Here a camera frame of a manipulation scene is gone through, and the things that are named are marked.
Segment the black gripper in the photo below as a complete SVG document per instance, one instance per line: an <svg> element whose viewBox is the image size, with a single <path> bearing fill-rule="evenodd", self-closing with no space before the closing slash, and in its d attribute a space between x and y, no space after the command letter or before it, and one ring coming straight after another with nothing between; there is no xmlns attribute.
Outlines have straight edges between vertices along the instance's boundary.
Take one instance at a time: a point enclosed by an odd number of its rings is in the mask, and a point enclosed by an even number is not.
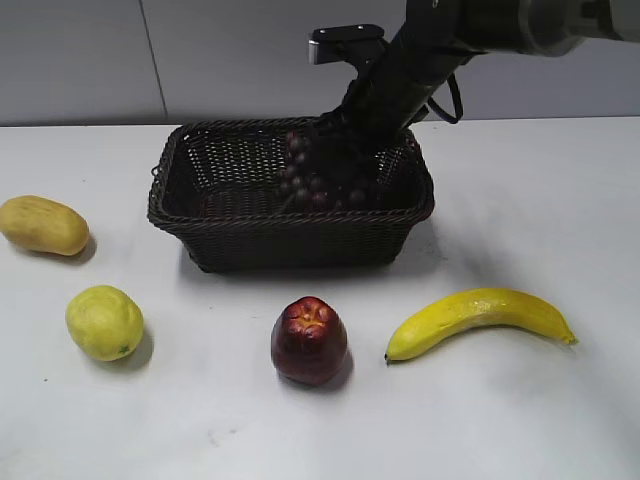
<svg viewBox="0 0 640 480"><path fill-rule="evenodd" d="M453 121L433 99L442 85L453 87L451 48L412 45L397 37L356 70L340 105L315 121L315 136L339 139L368 157L393 145L430 112Z"/></svg>

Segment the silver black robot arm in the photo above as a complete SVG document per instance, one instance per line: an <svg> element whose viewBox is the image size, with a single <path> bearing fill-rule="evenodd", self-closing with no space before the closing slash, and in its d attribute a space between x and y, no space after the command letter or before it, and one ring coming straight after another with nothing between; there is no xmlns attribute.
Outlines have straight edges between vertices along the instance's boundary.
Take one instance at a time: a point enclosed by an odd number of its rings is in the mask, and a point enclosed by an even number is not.
<svg viewBox="0 0 640 480"><path fill-rule="evenodd" d="M409 1L391 41L373 24L317 29L311 63L345 62L357 77L340 105L311 124L311 144L323 154L365 156L429 113L456 124L460 66L493 52L559 57L584 39L638 42L638 2Z"/></svg>

